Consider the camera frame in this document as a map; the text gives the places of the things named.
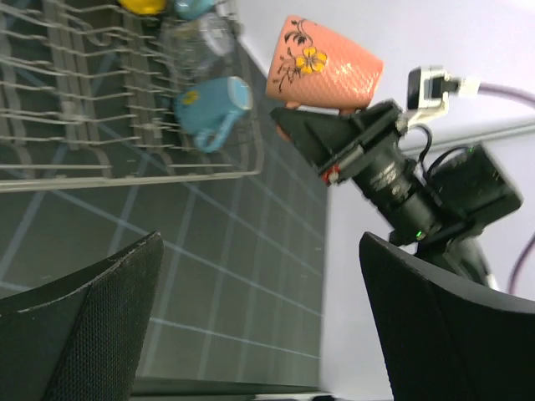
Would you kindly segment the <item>yellow mug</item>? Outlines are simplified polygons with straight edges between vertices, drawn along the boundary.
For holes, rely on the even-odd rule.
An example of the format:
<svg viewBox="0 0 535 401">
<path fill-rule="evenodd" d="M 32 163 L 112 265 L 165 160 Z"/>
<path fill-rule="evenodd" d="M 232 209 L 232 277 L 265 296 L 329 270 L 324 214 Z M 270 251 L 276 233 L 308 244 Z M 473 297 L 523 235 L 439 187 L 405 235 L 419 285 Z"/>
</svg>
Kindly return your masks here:
<svg viewBox="0 0 535 401">
<path fill-rule="evenodd" d="M 118 0 L 118 4 L 138 16 L 158 16 L 166 9 L 166 0 Z"/>
</svg>

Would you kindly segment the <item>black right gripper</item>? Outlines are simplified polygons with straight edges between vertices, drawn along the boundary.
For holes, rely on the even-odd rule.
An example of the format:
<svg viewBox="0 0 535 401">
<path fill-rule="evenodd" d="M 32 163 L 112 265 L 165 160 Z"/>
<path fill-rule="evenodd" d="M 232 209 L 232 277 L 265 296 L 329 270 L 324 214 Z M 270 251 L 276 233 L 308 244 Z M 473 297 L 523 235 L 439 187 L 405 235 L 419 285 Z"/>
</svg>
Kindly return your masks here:
<svg viewBox="0 0 535 401">
<path fill-rule="evenodd" d="M 355 114 L 277 107 L 276 125 L 329 185 L 352 180 L 390 224 L 390 243 L 406 246 L 481 234 L 522 197 L 482 144 L 461 145 L 425 165 L 403 154 L 400 109 L 384 102 Z"/>
</svg>

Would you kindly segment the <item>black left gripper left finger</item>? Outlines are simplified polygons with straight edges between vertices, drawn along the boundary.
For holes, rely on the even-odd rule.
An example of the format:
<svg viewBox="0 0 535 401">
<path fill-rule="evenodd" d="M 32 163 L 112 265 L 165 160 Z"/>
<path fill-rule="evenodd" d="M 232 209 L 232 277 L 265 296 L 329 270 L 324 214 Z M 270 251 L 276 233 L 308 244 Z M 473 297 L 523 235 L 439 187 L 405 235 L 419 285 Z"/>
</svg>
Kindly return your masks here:
<svg viewBox="0 0 535 401">
<path fill-rule="evenodd" d="M 126 400 L 163 258 L 157 232 L 1 301 L 3 400 Z"/>
</svg>

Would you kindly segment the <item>pink mug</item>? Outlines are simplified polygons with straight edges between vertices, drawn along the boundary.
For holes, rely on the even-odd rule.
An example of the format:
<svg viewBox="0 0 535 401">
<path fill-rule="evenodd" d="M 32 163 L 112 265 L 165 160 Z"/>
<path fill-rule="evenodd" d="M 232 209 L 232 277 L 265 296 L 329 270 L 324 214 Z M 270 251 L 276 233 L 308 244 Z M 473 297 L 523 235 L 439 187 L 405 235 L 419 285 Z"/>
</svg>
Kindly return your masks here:
<svg viewBox="0 0 535 401">
<path fill-rule="evenodd" d="M 273 53 L 265 94 L 290 109 L 350 113 L 369 106 L 383 72 L 384 62 L 356 42 L 290 15 Z"/>
</svg>

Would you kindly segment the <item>blue flower mug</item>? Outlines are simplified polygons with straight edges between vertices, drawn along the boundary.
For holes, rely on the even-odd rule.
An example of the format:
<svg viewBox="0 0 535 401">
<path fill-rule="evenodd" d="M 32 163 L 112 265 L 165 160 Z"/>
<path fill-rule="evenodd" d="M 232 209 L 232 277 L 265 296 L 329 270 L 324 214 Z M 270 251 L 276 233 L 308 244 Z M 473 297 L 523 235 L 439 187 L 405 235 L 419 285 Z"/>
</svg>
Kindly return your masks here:
<svg viewBox="0 0 535 401">
<path fill-rule="evenodd" d="M 251 88 L 238 76 L 195 84 L 173 100 L 177 122 L 193 138 L 194 146 L 204 153 L 219 150 L 252 106 Z"/>
</svg>

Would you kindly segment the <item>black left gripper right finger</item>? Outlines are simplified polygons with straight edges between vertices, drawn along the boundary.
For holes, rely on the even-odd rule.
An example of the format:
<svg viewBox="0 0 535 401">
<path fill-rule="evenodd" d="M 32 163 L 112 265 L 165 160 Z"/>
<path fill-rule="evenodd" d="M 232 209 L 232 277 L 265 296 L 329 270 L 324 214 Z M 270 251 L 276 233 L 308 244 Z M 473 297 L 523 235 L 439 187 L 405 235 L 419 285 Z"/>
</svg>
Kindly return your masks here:
<svg viewBox="0 0 535 401">
<path fill-rule="evenodd" d="M 359 259 L 396 400 L 532 400 L 534 303 L 366 232 Z"/>
</svg>

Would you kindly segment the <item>clear glass cup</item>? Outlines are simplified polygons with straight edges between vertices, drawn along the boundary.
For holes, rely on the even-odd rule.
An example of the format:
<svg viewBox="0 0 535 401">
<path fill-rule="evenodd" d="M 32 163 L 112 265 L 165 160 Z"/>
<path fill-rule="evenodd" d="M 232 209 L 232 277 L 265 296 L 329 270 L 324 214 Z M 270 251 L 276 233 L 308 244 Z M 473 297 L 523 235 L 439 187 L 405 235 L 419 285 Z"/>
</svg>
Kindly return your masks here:
<svg viewBox="0 0 535 401">
<path fill-rule="evenodd" d="M 236 42 L 230 23 L 215 12 L 188 22 L 165 23 L 161 41 L 164 55 L 182 79 L 207 74 L 233 52 Z"/>
</svg>

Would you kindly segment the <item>blue butterfly mug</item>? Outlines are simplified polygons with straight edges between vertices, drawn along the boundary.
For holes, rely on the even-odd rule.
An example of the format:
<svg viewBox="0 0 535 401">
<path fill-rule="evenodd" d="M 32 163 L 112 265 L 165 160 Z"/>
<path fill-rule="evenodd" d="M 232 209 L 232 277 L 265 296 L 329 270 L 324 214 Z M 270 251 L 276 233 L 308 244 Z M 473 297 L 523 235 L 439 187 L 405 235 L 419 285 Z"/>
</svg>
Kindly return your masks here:
<svg viewBox="0 0 535 401">
<path fill-rule="evenodd" d="M 182 20 L 191 21 L 210 12 L 215 7 L 214 0 L 175 0 L 173 10 Z"/>
</svg>

